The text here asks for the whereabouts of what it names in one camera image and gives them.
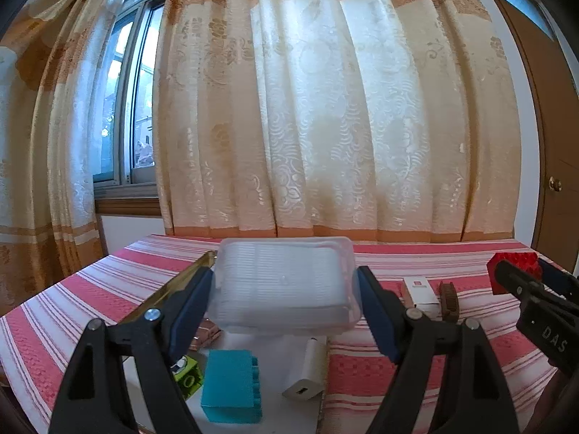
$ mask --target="white wall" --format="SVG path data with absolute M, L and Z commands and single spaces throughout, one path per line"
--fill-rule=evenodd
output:
M 490 14 L 494 30 L 503 42 L 503 49 L 515 87 L 520 122 L 520 186 L 515 218 L 515 238 L 528 246 L 533 240 L 540 183 L 540 158 L 537 117 L 523 60 L 507 22 L 494 0 L 480 0 Z
M 165 234 L 161 217 L 97 215 L 97 221 L 105 254 L 114 253 L 152 233 Z

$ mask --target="red object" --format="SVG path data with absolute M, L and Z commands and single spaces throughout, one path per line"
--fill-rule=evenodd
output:
M 502 261 L 503 259 L 535 277 L 538 281 L 542 280 L 542 268 L 539 265 L 537 253 L 495 253 L 486 264 L 486 269 L 489 272 L 490 287 L 493 289 L 494 295 L 508 293 L 508 291 L 494 278 L 494 268 L 499 261 Z

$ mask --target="metal screw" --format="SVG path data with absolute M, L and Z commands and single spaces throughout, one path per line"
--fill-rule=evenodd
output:
M 466 324 L 467 328 L 470 328 L 471 330 L 478 330 L 479 327 L 481 326 L 481 324 L 478 322 L 476 318 L 467 318 L 464 321 L 464 324 Z
M 406 310 L 406 316 L 411 320 L 419 320 L 422 318 L 422 311 L 416 307 L 413 309 Z
M 145 320 L 155 321 L 161 316 L 161 310 L 159 309 L 149 309 L 145 312 Z
M 86 325 L 86 327 L 91 330 L 97 330 L 101 327 L 102 325 L 102 320 L 100 318 L 94 318 L 91 321 L 89 321 L 89 324 Z

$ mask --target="plastic box lid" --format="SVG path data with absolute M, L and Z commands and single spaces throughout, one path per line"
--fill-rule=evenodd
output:
M 336 335 L 360 320 L 345 237 L 224 239 L 208 317 L 230 333 Z

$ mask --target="curtain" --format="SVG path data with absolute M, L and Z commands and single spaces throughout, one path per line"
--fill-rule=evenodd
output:
M 0 315 L 102 258 L 92 92 L 123 0 L 34 0 L 0 41 Z
M 520 134 L 479 0 L 167 0 L 168 234 L 511 237 Z

